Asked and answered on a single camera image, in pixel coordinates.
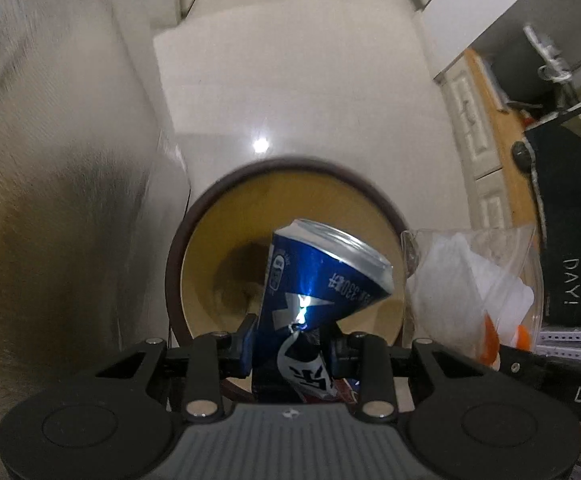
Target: silver screw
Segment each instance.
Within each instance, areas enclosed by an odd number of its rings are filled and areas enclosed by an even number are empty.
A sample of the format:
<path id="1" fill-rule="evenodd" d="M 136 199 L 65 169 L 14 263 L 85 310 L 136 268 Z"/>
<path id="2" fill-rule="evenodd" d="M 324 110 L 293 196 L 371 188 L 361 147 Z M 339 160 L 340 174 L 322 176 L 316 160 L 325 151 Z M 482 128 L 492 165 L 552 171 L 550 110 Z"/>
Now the silver screw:
<path id="1" fill-rule="evenodd" d="M 375 418 L 384 418 L 395 411 L 395 408 L 390 402 L 385 400 L 372 400 L 362 406 L 362 412 L 368 416 Z"/>
<path id="2" fill-rule="evenodd" d="M 186 411 L 192 416 L 211 416 L 217 409 L 217 404 L 206 399 L 192 400 L 186 404 Z"/>

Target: gray surface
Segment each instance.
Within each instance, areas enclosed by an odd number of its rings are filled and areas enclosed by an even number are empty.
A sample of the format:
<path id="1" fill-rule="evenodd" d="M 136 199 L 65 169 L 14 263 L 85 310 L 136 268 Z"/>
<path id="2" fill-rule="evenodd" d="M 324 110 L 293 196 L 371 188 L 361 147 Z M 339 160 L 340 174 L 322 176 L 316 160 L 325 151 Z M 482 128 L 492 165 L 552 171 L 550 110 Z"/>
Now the gray surface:
<path id="1" fill-rule="evenodd" d="M 145 480 L 440 480 L 393 428 L 364 424 L 343 404 L 240 404 L 217 424 L 189 428 Z"/>
<path id="2" fill-rule="evenodd" d="M 167 336 L 171 130 L 141 0 L 0 0 L 0 418 Z"/>

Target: round bin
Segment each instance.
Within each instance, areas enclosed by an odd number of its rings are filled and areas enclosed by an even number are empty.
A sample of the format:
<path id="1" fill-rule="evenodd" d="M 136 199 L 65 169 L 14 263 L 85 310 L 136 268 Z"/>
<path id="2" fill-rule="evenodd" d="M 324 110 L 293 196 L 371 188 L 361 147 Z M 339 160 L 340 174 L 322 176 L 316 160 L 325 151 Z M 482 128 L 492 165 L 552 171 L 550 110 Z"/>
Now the round bin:
<path id="1" fill-rule="evenodd" d="M 166 266 L 166 306 L 180 345 L 215 330 L 233 332 L 258 313 L 272 232 L 296 218 L 332 225 L 370 244 L 394 269 L 395 294 L 339 322 L 393 344 L 402 324 L 404 221 L 363 178 L 310 158 L 273 158 L 228 174 L 189 209 Z M 251 400 L 250 378 L 222 392 Z"/>

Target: orange object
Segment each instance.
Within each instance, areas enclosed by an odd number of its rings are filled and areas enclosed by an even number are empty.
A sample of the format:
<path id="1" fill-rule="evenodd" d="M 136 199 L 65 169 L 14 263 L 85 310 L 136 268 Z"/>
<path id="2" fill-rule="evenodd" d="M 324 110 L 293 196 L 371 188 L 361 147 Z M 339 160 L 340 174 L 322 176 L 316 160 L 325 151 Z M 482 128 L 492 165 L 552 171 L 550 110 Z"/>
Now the orange object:
<path id="1" fill-rule="evenodd" d="M 490 366 L 497 359 L 497 354 L 499 353 L 499 336 L 497 335 L 497 330 L 493 324 L 493 320 L 490 316 L 486 314 L 484 316 L 484 348 L 482 350 L 482 355 L 479 357 L 479 362 L 483 365 Z"/>
<path id="2" fill-rule="evenodd" d="M 531 333 L 526 327 L 522 325 L 517 327 L 513 342 L 515 343 L 515 348 L 526 350 L 527 352 L 531 351 Z"/>

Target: clear plastic bag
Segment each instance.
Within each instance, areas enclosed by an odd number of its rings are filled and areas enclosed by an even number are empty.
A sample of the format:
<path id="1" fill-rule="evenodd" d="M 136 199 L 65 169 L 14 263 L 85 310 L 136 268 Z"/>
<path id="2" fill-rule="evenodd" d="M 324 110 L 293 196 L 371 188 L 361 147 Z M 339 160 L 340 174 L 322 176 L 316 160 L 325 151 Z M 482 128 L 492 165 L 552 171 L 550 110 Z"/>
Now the clear plastic bag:
<path id="1" fill-rule="evenodd" d="M 531 349 L 543 306 L 534 232 L 531 225 L 404 232 L 403 344 L 428 337 L 489 365 L 500 343 Z"/>

